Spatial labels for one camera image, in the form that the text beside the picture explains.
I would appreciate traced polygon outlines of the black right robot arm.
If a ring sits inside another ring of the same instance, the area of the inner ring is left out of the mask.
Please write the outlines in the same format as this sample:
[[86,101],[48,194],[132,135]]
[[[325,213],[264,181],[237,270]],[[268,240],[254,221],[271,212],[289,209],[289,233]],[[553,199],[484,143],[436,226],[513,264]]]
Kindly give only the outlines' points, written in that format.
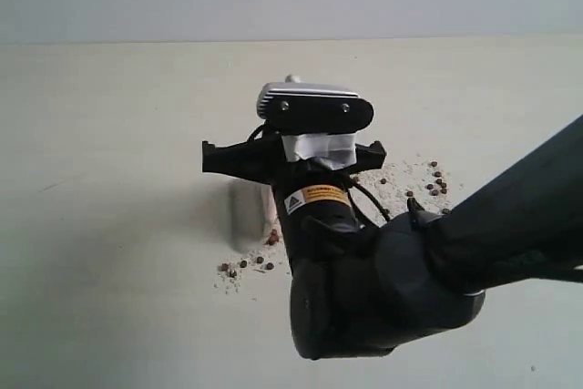
[[445,214],[409,198],[371,222],[353,173],[377,169],[380,143],[332,171],[287,161],[270,134],[217,147],[202,168],[270,185],[291,269],[291,334],[304,358],[385,356],[473,321],[486,291],[529,279],[582,280],[582,123],[575,120]]

